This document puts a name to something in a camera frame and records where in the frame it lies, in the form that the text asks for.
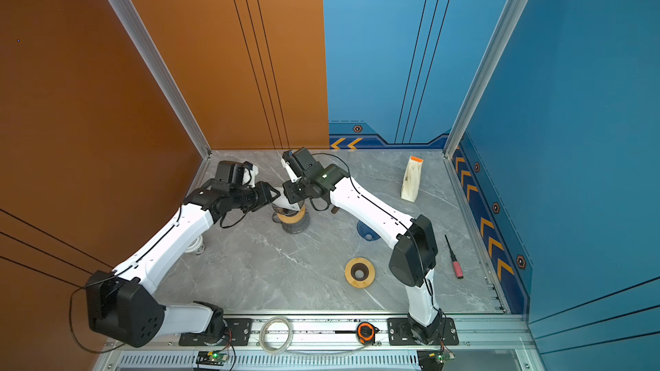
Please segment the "grey glass carafe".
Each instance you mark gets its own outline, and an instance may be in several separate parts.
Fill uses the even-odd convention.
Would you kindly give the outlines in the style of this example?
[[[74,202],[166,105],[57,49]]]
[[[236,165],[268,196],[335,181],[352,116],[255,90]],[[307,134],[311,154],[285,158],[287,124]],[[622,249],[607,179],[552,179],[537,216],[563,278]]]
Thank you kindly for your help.
[[[295,223],[284,222],[280,219],[280,214],[273,213],[272,220],[274,223],[279,224],[283,230],[288,234],[299,234],[304,232],[310,225],[310,217],[305,214],[299,221]]]

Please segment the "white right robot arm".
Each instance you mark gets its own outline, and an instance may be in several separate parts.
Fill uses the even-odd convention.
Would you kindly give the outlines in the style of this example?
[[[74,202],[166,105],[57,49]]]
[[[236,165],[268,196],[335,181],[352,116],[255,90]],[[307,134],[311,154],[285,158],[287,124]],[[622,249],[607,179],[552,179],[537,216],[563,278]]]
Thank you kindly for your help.
[[[434,284],[438,244],[431,220],[397,211],[334,164],[324,167],[313,161],[296,165],[292,159],[283,159],[282,163],[290,178],[284,183],[289,202],[323,199],[328,205],[355,216],[386,241],[392,249],[388,267],[406,286],[407,321],[412,338],[421,345],[443,343],[446,317]]]

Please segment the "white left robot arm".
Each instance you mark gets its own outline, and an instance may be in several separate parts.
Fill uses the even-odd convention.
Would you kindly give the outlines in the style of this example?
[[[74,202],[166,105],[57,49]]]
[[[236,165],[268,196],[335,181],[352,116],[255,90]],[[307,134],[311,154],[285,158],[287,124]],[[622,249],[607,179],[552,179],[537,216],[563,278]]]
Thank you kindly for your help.
[[[139,348],[156,337],[190,334],[206,345],[223,340],[223,309],[208,302],[163,305],[154,297],[170,268],[230,211],[243,214],[273,203],[281,193],[260,181],[223,187],[208,181],[185,197],[172,219],[112,271],[95,272],[84,286],[89,328]]]

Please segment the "white paper coffee filter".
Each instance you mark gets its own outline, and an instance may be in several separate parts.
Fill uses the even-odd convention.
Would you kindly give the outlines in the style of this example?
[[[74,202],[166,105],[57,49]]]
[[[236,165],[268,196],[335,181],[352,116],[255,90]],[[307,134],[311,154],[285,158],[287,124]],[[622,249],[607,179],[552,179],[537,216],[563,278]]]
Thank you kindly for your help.
[[[294,202],[293,204],[285,197],[284,194],[280,194],[276,199],[273,200],[272,202],[273,207],[277,207],[283,210],[287,211],[295,211],[299,212],[301,209],[301,206],[298,204],[298,202]]]

